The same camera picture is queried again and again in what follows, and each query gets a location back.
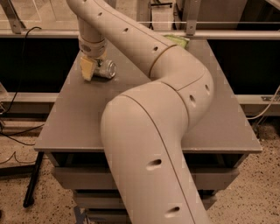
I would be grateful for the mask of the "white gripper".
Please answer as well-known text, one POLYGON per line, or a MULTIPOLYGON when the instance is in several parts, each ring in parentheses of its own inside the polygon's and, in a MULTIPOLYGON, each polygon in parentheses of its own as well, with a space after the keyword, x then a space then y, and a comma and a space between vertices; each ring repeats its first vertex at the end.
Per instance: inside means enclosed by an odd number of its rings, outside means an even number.
POLYGON ((89 57, 98 58, 98 60, 104 61, 107 58, 107 51, 105 51, 106 40, 104 39, 103 41, 97 43, 88 42, 81 37, 78 37, 78 40, 80 50, 88 56, 82 56, 80 58, 81 74, 84 80, 91 81, 97 63, 94 59, 90 59, 89 57))

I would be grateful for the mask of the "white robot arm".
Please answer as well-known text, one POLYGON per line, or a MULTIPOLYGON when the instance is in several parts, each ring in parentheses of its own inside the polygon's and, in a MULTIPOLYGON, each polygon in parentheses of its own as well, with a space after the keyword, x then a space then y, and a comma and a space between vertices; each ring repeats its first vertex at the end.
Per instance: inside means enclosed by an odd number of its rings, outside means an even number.
POLYGON ((132 224, 211 224, 181 144, 214 98, 209 70, 104 0, 66 2, 150 78, 111 100, 101 118, 108 166, 132 224))

